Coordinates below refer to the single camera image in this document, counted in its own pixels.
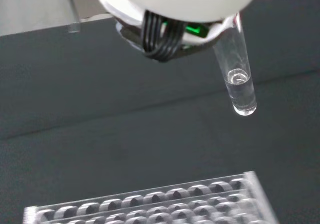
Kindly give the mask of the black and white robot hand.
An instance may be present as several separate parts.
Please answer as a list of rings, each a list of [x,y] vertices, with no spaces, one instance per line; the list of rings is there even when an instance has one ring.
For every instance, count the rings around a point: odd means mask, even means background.
[[[213,46],[238,27],[252,0],[99,0],[121,37],[145,57],[167,62]]]

